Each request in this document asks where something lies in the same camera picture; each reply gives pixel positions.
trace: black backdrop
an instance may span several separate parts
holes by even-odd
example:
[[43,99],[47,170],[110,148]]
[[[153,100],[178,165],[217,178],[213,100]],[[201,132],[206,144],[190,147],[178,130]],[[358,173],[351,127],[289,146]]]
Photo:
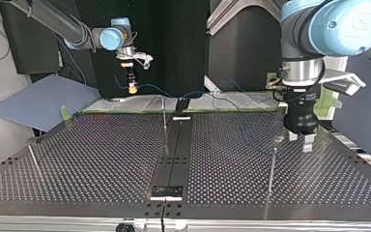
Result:
[[[209,0],[76,0],[76,5],[90,27],[107,26],[116,16],[130,19],[138,33],[134,45],[155,58],[147,71],[137,66],[140,85],[153,84],[176,97],[204,91]],[[119,89],[113,77],[127,85],[115,53],[100,50],[91,56],[101,95],[126,97],[128,90]],[[140,89],[140,94],[150,93],[160,94]]]
[[[135,46],[155,58],[148,71],[137,67],[140,84],[154,84],[176,97],[203,91],[204,74],[217,85],[233,78],[246,91],[265,90],[267,73],[275,72],[281,64],[279,24],[258,7],[242,10],[214,37],[209,37],[206,34],[206,20],[220,0],[51,1],[65,14],[74,15],[91,27],[107,26],[112,17],[129,17],[133,30],[138,32]],[[34,34],[23,36],[30,40]],[[46,35],[52,36],[50,32],[46,32]],[[36,35],[35,41],[45,45],[53,40],[43,38],[44,33]],[[61,46],[60,51],[64,61],[73,66]],[[85,73],[88,84],[98,87],[104,97],[128,96],[128,91],[119,89],[114,80],[116,75],[118,81],[126,85],[114,52],[98,50],[93,54],[87,50],[72,50],[71,53]],[[26,60],[35,59],[23,51],[20,54]],[[42,60],[43,57],[56,54],[57,51],[45,54],[38,52],[35,55]],[[65,69],[59,74],[68,76]],[[31,75],[33,80],[43,76],[45,74]],[[238,88],[229,83],[221,86],[221,90],[235,91]],[[150,87],[140,90],[140,94],[156,93],[159,91]]]

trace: metal bracket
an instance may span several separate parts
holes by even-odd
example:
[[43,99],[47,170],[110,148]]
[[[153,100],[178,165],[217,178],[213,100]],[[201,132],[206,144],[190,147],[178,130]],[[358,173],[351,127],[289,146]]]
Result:
[[360,88],[366,87],[356,74],[327,69],[324,78],[319,82],[331,91],[353,96]]
[[261,7],[281,21],[281,0],[223,0],[207,21],[208,33],[215,35],[237,13],[247,7]]

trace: black metal plate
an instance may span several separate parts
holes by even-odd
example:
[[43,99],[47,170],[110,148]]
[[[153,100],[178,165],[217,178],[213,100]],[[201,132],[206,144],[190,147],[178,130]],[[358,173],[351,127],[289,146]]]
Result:
[[302,139],[289,142],[278,113],[193,115],[182,217],[371,220],[371,166],[325,130],[312,153]]

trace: green tape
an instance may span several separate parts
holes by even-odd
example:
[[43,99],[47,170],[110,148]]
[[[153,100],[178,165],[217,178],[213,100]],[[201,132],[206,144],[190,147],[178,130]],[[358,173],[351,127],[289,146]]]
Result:
[[340,108],[342,102],[333,97],[333,91],[322,88],[321,98],[315,104],[315,114],[318,117],[328,117],[331,107]]
[[63,120],[68,121],[72,118],[72,116],[69,114],[68,110],[66,109],[64,105],[62,105],[61,111],[62,111]]

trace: gray panel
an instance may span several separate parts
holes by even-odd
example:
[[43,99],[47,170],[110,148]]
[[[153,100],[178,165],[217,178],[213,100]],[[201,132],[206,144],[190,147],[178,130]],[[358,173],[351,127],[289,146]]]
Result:
[[95,88],[52,74],[0,102],[0,117],[49,131],[64,121],[62,106],[70,115],[100,98]]
[[367,86],[351,98],[340,97],[343,106],[335,111],[333,126],[371,155],[371,60],[352,57],[347,72],[356,73]]

